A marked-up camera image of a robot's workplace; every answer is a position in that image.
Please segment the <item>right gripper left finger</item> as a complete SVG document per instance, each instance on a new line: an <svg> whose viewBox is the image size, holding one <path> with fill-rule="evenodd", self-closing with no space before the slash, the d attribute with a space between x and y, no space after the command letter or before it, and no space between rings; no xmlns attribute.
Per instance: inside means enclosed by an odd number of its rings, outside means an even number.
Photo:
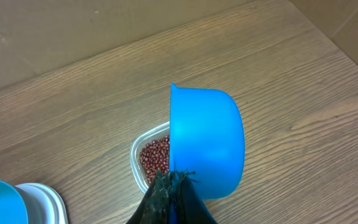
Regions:
<svg viewBox="0 0 358 224"><path fill-rule="evenodd" d="M168 224L173 196L173 172L157 172L127 224Z"/></svg>

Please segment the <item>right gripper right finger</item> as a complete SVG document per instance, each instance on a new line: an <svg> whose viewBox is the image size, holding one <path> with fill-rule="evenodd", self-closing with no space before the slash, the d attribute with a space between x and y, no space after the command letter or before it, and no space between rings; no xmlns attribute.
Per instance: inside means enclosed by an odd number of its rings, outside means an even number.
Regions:
<svg viewBox="0 0 358 224"><path fill-rule="evenodd" d="M179 224L217 224L199 198L190 178L195 172L175 172L174 214Z"/></svg>

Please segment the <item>blue plastic measuring scoop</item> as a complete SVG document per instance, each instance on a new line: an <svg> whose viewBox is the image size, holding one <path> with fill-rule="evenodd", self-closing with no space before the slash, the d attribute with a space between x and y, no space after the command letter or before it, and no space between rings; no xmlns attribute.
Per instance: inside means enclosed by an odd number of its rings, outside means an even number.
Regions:
<svg viewBox="0 0 358 224"><path fill-rule="evenodd" d="M235 101L214 89L171 85L170 170L195 172L199 198L224 198L238 187L246 143Z"/></svg>

